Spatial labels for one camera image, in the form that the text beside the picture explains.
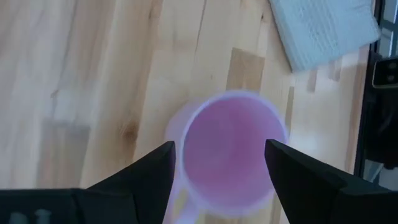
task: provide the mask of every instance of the wood grain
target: wood grain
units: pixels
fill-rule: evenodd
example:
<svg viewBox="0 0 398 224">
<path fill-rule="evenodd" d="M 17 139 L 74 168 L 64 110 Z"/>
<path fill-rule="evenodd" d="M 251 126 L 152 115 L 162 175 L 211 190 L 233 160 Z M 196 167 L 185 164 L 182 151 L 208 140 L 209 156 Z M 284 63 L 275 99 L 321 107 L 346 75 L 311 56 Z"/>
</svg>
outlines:
<svg viewBox="0 0 398 224">
<path fill-rule="evenodd" d="M 275 104 L 290 146 L 352 172 L 367 51 L 292 74 L 263 0 L 0 1 L 0 188 L 88 187 L 161 144 L 188 100 L 235 88 Z M 288 220 L 275 195 L 197 223 Z"/>
<path fill-rule="evenodd" d="M 259 91 L 264 60 L 263 57 L 232 48 L 226 89 Z"/>
</svg>

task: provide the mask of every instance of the cup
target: cup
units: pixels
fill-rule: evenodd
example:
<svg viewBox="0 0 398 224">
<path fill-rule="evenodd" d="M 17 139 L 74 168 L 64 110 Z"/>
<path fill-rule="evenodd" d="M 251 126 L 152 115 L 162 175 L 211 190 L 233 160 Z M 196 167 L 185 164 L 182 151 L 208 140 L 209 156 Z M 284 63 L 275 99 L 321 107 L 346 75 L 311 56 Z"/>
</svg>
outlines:
<svg viewBox="0 0 398 224">
<path fill-rule="evenodd" d="M 188 198 L 175 223 L 194 224 L 201 212 L 240 217 L 262 208 L 274 188 L 264 158 L 267 139 L 286 143 L 287 131 L 272 103 L 233 90 L 188 102 L 170 120 L 176 175 L 164 223 L 171 223 L 182 188 Z"/>
</svg>

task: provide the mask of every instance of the towel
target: towel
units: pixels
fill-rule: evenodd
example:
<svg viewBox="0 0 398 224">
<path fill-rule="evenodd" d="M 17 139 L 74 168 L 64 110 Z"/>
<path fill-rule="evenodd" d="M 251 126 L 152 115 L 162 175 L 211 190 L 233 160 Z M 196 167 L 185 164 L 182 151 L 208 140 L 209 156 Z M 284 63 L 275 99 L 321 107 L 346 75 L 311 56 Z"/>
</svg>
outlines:
<svg viewBox="0 0 398 224">
<path fill-rule="evenodd" d="M 310 70 L 376 41 L 372 0 L 270 0 L 293 72 Z"/>
</svg>

